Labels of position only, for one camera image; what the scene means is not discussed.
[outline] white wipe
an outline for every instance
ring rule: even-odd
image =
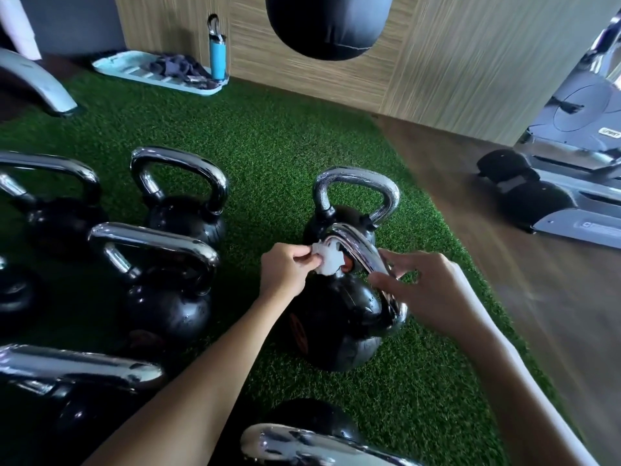
[[[312,244],[311,253],[318,253],[323,259],[321,265],[315,269],[315,273],[329,276],[338,271],[338,269],[345,265],[345,257],[343,252],[338,250],[338,242],[336,240],[331,241],[329,244],[317,242]]]

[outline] white label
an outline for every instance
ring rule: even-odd
[[[599,132],[602,135],[607,135],[608,137],[612,137],[613,139],[621,139],[621,132],[614,130],[614,129],[608,129],[607,127],[602,127],[597,132]]]
[[[610,226],[602,226],[595,222],[583,222],[579,225],[583,229],[593,232],[594,234],[609,235],[610,237],[621,237],[621,229]]]

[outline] artificial turf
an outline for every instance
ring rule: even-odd
[[[383,173],[401,190],[398,210],[377,231],[378,245],[396,251],[441,251],[457,261],[494,321],[555,399],[470,256],[366,114],[235,80],[207,98],[94,73],[76,78],[67,88],[84,112],[59,119],[33,109],[0,127],[0,147],[89,164],[101,180],[111,220],[141,224],[144,218],[146,209],[128,172],[136,146],[197,153],[220,166],[230,180],[224,213],[228,234],[213,288],[213,319],[205,338],[183,354],[182,362],[189,362],[248,308],[258,291],[260,255],[277,241],[299,242],[312,213],[315,176],[333,165],[350,165]],[[78,190],[66,176],[18,175],[36,193]],[[187,172],[162,167],[156,175],[171,193],[209,192]],[[381,201],[372,191],[345,184],[331,187],[330,198],[363,211]],[[123,335],[115,324],[120,282],[113,269],[101,259],[69,264],[37,255],[24,242],[22,216],[1,196],[0,216],[0,255],[35,268],[51,292],[50,307],[35,325],[0,342],[115,350]],[[12,387],[0,392],[0,463],[6,464],[17,462],[30,448],[40,404]],[[370,443],[427,465],[507,462],[469,363],[453,343],[414,320],[387,338],[370,362],[345,374],[310,367],[281,349],[273,334],[245,392],[262,410],[299,396],[333,402],[354,417]]]

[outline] hand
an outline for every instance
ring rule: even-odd
[[[380,249],[384,260],[392,264],[392,274],[372,273],[369,283],[392,294],[408,305],[417,321],[441,334],[454,338],[459,344],[473,337],[498,333],[494,321],[474,293],[457,263],[441,253],[394,253]],[[418,281],[407,284],[398,281],[404,274],[417,270]]]
[[[306,275],[321,265],[319,255],[311,255],[308,245],[276,243],[261,256],[259,296],[282,297],[288,305],[306,284]]]

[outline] wood panel wall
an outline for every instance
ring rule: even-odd
[[[209,64],[217,12],[229,73],[477,139],[513,145],[621,0],[393,0],[369,52],[323,62],[274,34],[265,0],[116,0],[128,48]]]

